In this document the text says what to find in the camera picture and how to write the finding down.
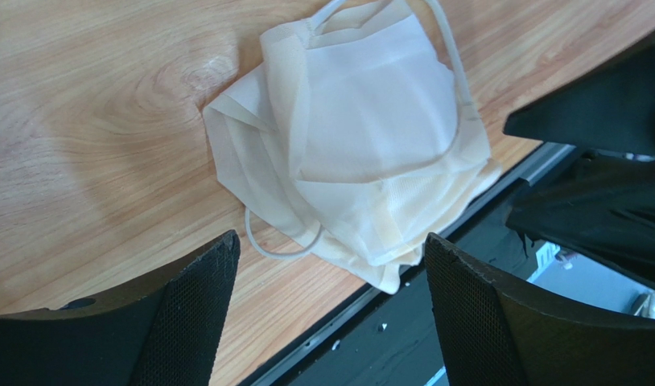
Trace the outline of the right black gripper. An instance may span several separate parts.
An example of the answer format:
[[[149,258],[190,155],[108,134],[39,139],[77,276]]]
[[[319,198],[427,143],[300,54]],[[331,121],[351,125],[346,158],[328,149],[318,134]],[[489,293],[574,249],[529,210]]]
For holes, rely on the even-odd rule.
[[[655,155],[655,30],[576,80],[510,113],[503,132]],[[598,157],[517,200],[508,227],[655,289],[655,160]]]

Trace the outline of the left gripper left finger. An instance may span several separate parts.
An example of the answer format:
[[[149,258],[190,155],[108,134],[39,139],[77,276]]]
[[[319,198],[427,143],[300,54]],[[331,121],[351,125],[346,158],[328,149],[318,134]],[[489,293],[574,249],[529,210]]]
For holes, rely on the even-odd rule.
[[[240,255],[231,230],[57,310],[0,315],[0,385],[206,385]]]

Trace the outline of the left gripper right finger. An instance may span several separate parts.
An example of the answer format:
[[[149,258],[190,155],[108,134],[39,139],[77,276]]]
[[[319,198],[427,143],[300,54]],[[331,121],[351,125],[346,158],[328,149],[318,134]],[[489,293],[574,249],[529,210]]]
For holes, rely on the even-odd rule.
[[[423,248],[452,385],[655,385],[655,320],[551,293],[431,233]]]

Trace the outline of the beige bra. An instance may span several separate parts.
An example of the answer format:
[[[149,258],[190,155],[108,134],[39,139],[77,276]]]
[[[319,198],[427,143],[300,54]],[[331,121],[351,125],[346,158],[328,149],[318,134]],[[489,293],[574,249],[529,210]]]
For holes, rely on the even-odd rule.
[[[388,294],[431,232],[453,224],[502,167],[447,16],[428,4],[442,63],[405,1],[347,8],[261,35],[262,63],[203,111],[218,181],[308,254]]]

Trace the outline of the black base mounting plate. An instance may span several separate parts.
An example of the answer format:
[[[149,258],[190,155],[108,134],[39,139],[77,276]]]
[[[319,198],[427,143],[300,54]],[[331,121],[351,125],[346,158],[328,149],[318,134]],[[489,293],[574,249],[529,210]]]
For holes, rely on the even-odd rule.
[[[513,202],[537,181],[518,179],[443,236],[473,257],[521,279],[538,269],[525,236],[505,225]],[[400,290],[380,294],[277,380],[278,385],[425,385],[443,367],[424,264]]]

